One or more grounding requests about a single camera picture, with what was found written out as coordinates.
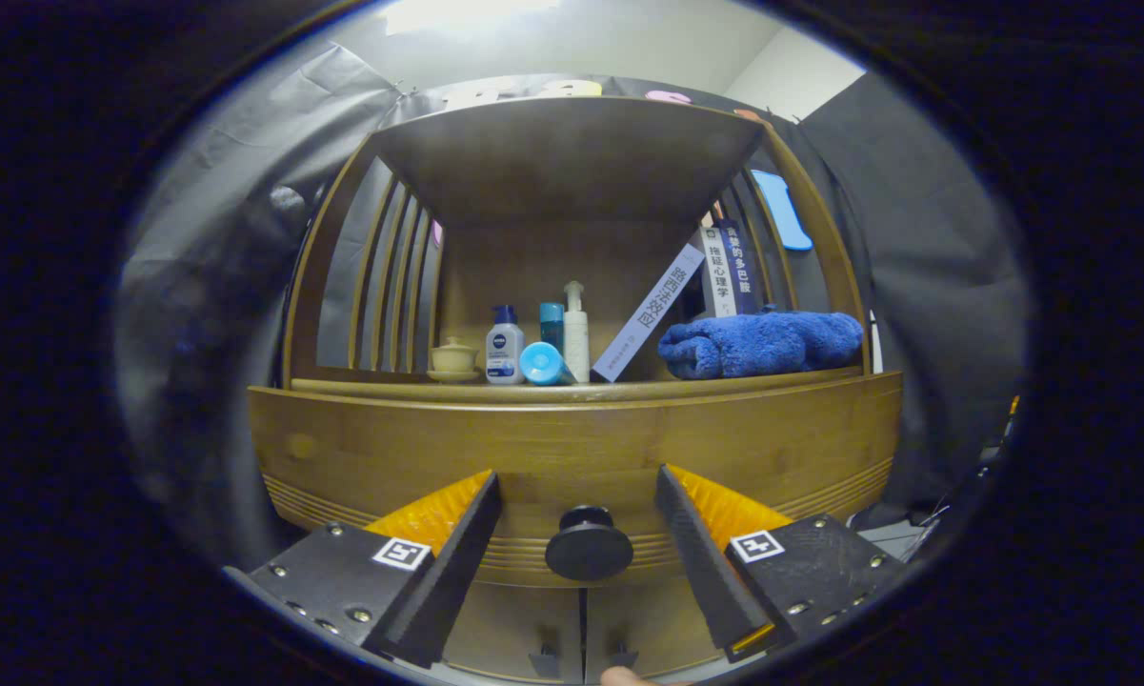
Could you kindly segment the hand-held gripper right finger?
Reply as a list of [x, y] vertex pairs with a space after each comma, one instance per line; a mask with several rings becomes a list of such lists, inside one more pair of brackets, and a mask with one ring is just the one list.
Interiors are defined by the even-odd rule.
[[672, 464], [658, 470], [656, 504], [729, 661], [813, 641], [906, 569], [831, 514], [791, 518]]

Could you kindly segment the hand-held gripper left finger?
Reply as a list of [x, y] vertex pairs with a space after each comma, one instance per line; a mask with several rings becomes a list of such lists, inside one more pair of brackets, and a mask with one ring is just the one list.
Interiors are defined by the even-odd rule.
[[503, 509], [492, 470], [367, 526], [329, 520], [224, 579], [255, 608], [353, 661], [428, 669], [444, 659]]

